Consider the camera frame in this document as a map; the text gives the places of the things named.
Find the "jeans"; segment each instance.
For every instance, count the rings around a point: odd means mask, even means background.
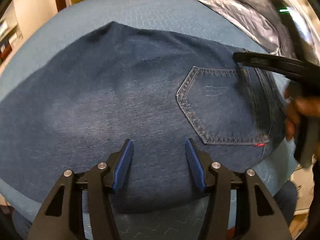
[[[274,200],[278,204],[288,226],[293,219],[293,214],[297,204],[297,196],[297,188],[291,181],[287,181],[274,196]],[[12,215],[12,220],[19,235],[23,239],[26,239],[32,223],[16,211],[14,211]]]
[[[236,65],[234,51],[243,49],[114,22],[85,35],[0,103],[0,177],[42,202],[64,170],[89,170],[130,138],[128,181],[111,199],[119,213],[201,198],[188,138],[238,172],[284,138],[272,77]]]

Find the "wall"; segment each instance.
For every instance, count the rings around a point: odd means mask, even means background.
[[[15,25],[17,25],[17,18],[16,18],[16,13],[14,10],[14,4],[13,2],[10,3],[10,5],[7,7],[6,11],[4,12],[1,20],[5,20],[7,25],[8,25],[8,29],[14,27]],[[19,25],[17,26],[15,33],[17,34],[18,39],[22,39],[22,34],[21,34],[21,30]]]
[[[13,3],[24,40],[58,12],[55,0],[13,0]]]

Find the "human hand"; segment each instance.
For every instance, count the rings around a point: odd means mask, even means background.
[[[289,98],[289,91],[286,90],[285,98]],[[292,100],[287,107],[287,119],[285,120],[286,139],[291,140],[294,136],[296,127],[300,124],[300,115],[307,117],[320,118],[320,97],[298,97]],[[320,142],[317,144],[315,155],[320,160]]]

